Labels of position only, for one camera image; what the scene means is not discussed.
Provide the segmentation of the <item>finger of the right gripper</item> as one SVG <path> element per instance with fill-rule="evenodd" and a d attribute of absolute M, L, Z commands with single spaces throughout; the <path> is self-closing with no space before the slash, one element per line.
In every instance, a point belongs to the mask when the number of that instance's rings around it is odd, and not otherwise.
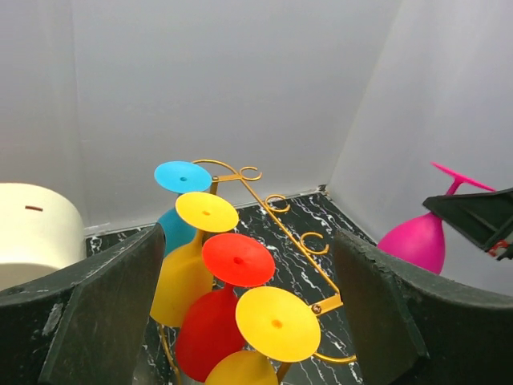
<path fill-rule="evenodd" d="M 512 259 L 512 190 L 427 197 L 423 206 L 495 260 Z"/>

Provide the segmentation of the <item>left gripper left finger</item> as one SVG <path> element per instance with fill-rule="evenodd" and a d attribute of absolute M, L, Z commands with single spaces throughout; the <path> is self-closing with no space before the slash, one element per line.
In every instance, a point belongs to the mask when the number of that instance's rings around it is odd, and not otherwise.
<path fill-rule="evenodd" d="M 130 384 L 164 259 L 160 225 L 1 292 L 3 384 Z"/>

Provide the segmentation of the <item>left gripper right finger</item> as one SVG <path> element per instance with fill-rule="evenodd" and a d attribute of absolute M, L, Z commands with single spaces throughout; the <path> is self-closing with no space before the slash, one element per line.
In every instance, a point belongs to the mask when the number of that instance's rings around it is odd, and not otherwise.
<path fill-rule="evenodd" d="M 451 281 L 345 230 L 333 263 L 367 384 L 510 384 L 512 298 Z"/>

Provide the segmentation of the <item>magenta wine glass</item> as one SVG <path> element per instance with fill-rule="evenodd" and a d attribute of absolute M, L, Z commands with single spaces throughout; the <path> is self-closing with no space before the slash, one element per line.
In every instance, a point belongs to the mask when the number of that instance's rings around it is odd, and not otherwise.
<path fill-rule="evenodd" d="M 457 215 L 463 196 L 457 196 L 461 184 L 469 184 L 489 193 L 494 188 L 434 162 L 437 169 L 453 178 L 446 193 L 426 200 L 428 213 L 412 218 L 390 230 L 379 242 L 378 249 L 396 258 L 440 274 L 446 258 L 445 233 L 442 222 Z"/>

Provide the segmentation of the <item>orange wine glass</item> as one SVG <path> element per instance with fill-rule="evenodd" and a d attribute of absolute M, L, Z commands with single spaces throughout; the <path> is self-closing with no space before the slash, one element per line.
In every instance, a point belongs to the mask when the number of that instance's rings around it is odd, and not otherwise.
<path fill-rule="evenodd" d="M 271 362 L 298 363 L 321 342 L 317 316 L 298 296 L 274 286 L 246 291 L 236 305 L 236 325 L 252 348 L 222 359 L 206 384 L 278 384 Z"/>
<path fill-rule="evenodd" d="M 161 266 L 150 316 L 169 327 L 182 326 L 191 305 L 212 290 L 213 275 L 202 257 L 204 234 L 226 233 L 239 222 L 233 205 L 209 192 L 188 192 L 178 197 L 176 211 L 196 229 L 196 235 L 167 255 Z"/>

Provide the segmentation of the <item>red wine glass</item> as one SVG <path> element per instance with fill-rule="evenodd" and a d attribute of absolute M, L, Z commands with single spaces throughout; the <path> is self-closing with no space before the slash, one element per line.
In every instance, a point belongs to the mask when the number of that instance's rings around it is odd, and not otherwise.
<path fill-rule="evenodd" d="M 245 345 L 236 325 L 239 298 L 234 289 L 262 286 L 275 273 L 275 262 L 268 249 L 239 233 L 211 237 L 204 243 L 202 257 L 209 272 L 224 285 L 191 305 L 175 344 L 180 369 L 201 383 L 222 359 Z"/>

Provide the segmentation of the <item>blue wine glass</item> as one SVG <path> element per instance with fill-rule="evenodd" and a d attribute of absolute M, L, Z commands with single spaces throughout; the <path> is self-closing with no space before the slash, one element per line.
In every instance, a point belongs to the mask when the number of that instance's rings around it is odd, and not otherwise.
<path fill-rule="evenodd" d="M 212 184 L 212 176 L 205 168 L 181 160 L 160 164 L 154 171 L 154 178 L 158 185 L 178 197 L 190 192 L 204 192 Z M 190 243 L 196 235 L 196 229 L 178 215 L 175 207 L 164 213 L 157 223 L 164 231 L 165 257 L 175 249 Z"/>

